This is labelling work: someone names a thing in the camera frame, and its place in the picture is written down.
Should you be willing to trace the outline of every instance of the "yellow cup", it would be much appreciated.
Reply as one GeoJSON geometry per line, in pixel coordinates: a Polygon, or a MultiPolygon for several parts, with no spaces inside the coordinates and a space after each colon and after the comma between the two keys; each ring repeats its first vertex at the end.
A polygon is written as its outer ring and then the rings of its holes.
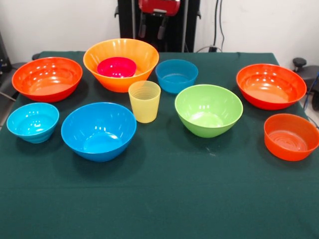
{"type": "Polygon", "coordinates": [[[129,87],[129,96],[135,118],[140,123],[156,119],[160,103],[160,87],[152,81],[137,81],[129,87]]]}

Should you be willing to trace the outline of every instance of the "large orange bowl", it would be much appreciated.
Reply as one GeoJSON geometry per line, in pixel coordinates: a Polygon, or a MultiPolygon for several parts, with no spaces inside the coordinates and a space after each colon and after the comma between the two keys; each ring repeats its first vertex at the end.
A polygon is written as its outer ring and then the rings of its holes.
{"type": "Polygon", "coordinates": [[[159,61],[158,51],[146,42],[135,39],[112,39],[102,41],[88,49],[83,57],[85,67],[108,90],[128,92],[136,81],[145,81],[159,61]],[[111,57],[126,57],[133,60],[137,69],[132,77],[114,78],[98,74],[99,63],[111,57]]]}
{"type": "Polygon", "coordinates": [[[299,161],[319,146],[319,131],[308,120],[291,114],[270,116],[264,124],[265,145],[278,158],[299,161]]]}
{"type": "Polygon", "coordinates": [[[264,110],[284,109],[307,92],[306,84],[299,75],[277,65],[246,66],[238,72],[236,80],[244,98],[264,110]]]}
{"type": "Polygon", "coordinates": [[[51,103],[72,94],[81,77],[82,67],[75,61],[48,57],[21,66],[12,77],[12,85],[31,100],[51,103]]]}

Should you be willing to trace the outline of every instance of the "bowl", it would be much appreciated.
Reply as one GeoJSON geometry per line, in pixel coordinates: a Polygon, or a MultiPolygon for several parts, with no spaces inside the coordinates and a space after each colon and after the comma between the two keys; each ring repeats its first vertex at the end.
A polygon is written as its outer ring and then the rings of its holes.
{"type": "Polygon", "coordinates": [[[163,90],[178,94],[185,88],[194,85],[198,68],[189,61],[167,60],[159,63],[155,72],[163,90]]]}
{"type": "Polygon", "coordinates": [[[102,41],[88,49],[83,57],[85,67],[95,76],[103,87],[114,92],[128,92],[129,87],[136,81],[148,79],[159,61],[157,50],[146,42],[135,39],[112,39],[102,41]],[[110,57],[127,57],[133,60],[137,69],[132,77],[107,77],[97,72],[101,61],[110,57]]]}
{"type": "Polygon", "coordinates": [[[63,122],[64,142],[78,155],[95,162],[109,161],[130,144],[136,120],[124,106],[99,102],[73,111],[63,122]]]}
{"type": "Polygon", "coordinates": [[[58,109],[47,103],[32,103],[16,109],[6,121],[8,130],[30,143],[42,143],[52,135],[59,120],[58,109]]]}
{"type": "Polygon", "coordinates": [[[268,150],[287,161],[305,159],[319,145],[319,131],[308,120],[291,114],[270,116],[264,124],[268,150]]]}
{"type": "Polygon", "coordinates": [[[136,72],[136,64],[126,57],[111,57],[101,61],[97,71],[100,75],[108,77],[131,77],[136,72]]]}
{"type": "Polygon", "coordinates": [[[243,104],[230,90],[215,85],[195,85],[181,91],[175,109],[193,134],[211,138],[229,130],[243,114],[243,104]]]}
{"type": "Polygon", "coordinates": [[[63,57],[41,58],[21,66],[13,87],[33,101],[57,102],[72,94],[82,77],[81,66],[63,57]]]}
{"type": "Polygon", "coordinates": [[[307,92],[299,75],[271,64],[244,67],[237,74],[237,85],[248,102],[264,110],[287,108],[307,92]]]}

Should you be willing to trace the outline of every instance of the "white wall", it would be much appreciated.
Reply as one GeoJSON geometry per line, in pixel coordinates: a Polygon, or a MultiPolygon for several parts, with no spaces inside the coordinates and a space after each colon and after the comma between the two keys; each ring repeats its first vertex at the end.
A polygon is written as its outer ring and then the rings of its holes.
{"type": "MultiPolygon", "coordinates": [[[[213,43],[215,0],[201,0],[195,49],[213,43]]],[[[273,52],[292,66],[301,56],[319,64],[319,0],[224,0],[224,51],[273,52]]],[[[221,35],[217,45],[220,46],[221,35]]]]}
{"type": "MultiPolygon", "coordinates": [[[[0,31],[12,62],[43,50],[86,50],[120,36],[117,0],[0,0],[0,31]]],[[[215,0],[201,0],[195,50],[213,42],[215,0]]],[[[291,67],[319,64],[319,0],[223,0],[226,52],[273,52],[291,67]]],[[[220,35],[217,44],[220,46],[220,35]]]]}
{"type": "Polygon", "coordinates": [[[10,60],[43,50],[87,50],[120,37],[116,0],[0,0],[0,31],[10,60]]]}

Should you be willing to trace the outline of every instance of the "blue bowl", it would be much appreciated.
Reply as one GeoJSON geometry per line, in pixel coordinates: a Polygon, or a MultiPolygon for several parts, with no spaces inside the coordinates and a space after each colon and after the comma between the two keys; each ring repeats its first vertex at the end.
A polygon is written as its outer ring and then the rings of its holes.
{"type": "Polygon", "coordinates": [[[155,69],[160,87],[173,94],[194,85],[198,68],[189,61],[167,60],[158,64],[155,69]]]}
{"type": "Polygon", "coordinates": [[[122,153],[130,144],[136,119],[124,106],[99,102],[73,111],[63,122],[64,142],[81,157],[106,162],[122,153]]]}
{"type": "Polygon", "coordinates": [[[47,103],[33,103],[16,109],[6,126],[14,135],[30,143],[42,143],[52,135],[59,120],[59,111],[47,103]]]}

